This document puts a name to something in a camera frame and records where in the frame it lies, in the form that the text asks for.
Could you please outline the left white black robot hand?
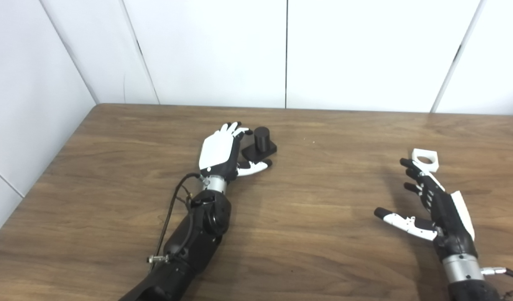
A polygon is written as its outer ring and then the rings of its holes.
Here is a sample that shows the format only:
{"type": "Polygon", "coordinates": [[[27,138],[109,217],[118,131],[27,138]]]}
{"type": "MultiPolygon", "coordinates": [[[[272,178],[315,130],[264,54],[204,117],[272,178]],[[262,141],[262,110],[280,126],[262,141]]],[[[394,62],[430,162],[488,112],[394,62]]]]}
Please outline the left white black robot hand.
{"type": "Polygon", "coordinates": [[[241,122],[226,122],[221,128],[207,137],[202,145],[199,169],[203,177],[219,176],[230,182],[238,176],[260,173],[272,166],[271,160],[261,162],[239,162],[241,141],[245,135],[252,135],[250,128],[241,122]]]}

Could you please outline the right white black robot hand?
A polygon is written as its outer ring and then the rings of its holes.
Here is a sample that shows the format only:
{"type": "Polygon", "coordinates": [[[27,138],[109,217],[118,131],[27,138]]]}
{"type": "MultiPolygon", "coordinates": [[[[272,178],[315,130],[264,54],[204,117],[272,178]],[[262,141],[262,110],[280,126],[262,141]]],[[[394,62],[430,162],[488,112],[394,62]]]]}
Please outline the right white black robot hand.
{"type": "Polygon", "coordinates": [[[454,198],[419,163],[401,158],[400,164],[406,168],[406,175],[415,180],[415,183],[404,183],[404,188],[419,196],[430,219],[406,217],[382,207],[376,208],[374,215],[410,235],[431,241],[440,261],[452,255],[472,255],[478,258],[474,238],[465,226],[454,198]]]}

